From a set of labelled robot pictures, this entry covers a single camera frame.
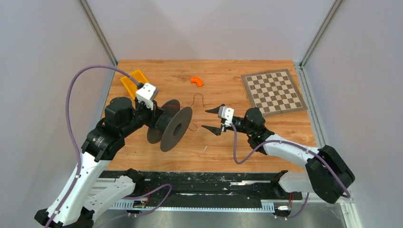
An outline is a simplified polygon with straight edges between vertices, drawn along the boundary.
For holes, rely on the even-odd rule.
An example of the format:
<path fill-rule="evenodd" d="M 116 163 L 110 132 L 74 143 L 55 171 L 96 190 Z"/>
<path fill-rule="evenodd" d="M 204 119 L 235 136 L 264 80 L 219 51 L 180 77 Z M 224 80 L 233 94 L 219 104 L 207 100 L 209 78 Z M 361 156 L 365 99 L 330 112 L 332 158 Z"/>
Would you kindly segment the black cable spool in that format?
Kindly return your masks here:
<path fill-rule="evenodd" d="M 173 149 L 186 133 L 192 120 L 192 109 L 181 107 L 176 99 L 167 101 L 159 107 L 162 114 L 153 127 L 147 130 L 150 144 L 160 143 L 160 149 L 167 152 Z"/>

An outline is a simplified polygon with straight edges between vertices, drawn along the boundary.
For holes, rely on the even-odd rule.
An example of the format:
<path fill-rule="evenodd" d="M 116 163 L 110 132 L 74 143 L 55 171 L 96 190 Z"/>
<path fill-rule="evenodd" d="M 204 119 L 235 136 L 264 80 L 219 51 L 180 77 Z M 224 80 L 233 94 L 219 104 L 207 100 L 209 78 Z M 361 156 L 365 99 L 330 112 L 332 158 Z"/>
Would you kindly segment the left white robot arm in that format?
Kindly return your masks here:
<path fill-rule="evenodd" d="M 117 152 L 125 138 L 144 125 L 157 121 L 156 102 L 149 108 L 145 102 L 135 104 L 127 97 L 114 98 L 105 108 L 105 117 L 90 131 L 78 153 L 80 160 L 54 203 L 38 210 L 34 219 L 46 228 L 91 228 L 113 204 L 132 194 L 143 195 L 144 176 L 128 169 L 115 183 L 90 197 L 98 177 Z"/>

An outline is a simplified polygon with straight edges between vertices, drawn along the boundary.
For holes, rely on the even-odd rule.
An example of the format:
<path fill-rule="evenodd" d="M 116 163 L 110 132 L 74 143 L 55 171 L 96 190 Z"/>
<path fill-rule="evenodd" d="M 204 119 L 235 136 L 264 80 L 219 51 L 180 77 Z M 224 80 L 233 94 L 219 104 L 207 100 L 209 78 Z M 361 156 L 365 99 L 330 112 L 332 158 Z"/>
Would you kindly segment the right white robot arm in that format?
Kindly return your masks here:
<path fill-rule="evenodd" d="M 220 127 L 204 126 L 213 134 L 219 136 L 232 130 L 235 136 L 239 133 L 247 135 L 253 150 L 238 161 L 235 151 L 237 141 L 234 141 L 233 159 L 236 164 L 243 164 L 255 152 L 279 157 L 306 170 L 309 183 L 305 185 L 304 192 L 313 192 L 332 204 L 340 197 L 351 197 L 348 187 L 355 181 L 355 176 L 334 147 L 309 147 L 279 136 L 265 126 L 266 120 L 258 108 L 248 109 L 244 117 L 235 116 L 234 109 L 224 104 L 207 110 L 207 113 L 216 114 L 221 120 Z"/>

